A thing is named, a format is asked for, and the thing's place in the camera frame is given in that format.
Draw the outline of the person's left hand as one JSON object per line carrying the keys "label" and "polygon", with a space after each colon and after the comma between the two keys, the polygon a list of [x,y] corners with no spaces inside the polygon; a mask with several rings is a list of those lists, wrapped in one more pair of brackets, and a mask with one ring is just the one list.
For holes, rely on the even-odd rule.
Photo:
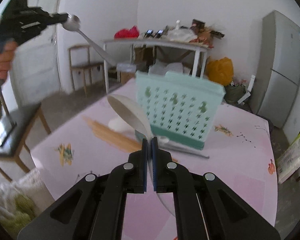
{"label": "person's left hand", "polygon": [[10,40],[5,44],[2,53],[0,53],[0,79],[3,81],[7,79],[17,47],[17,42]]}

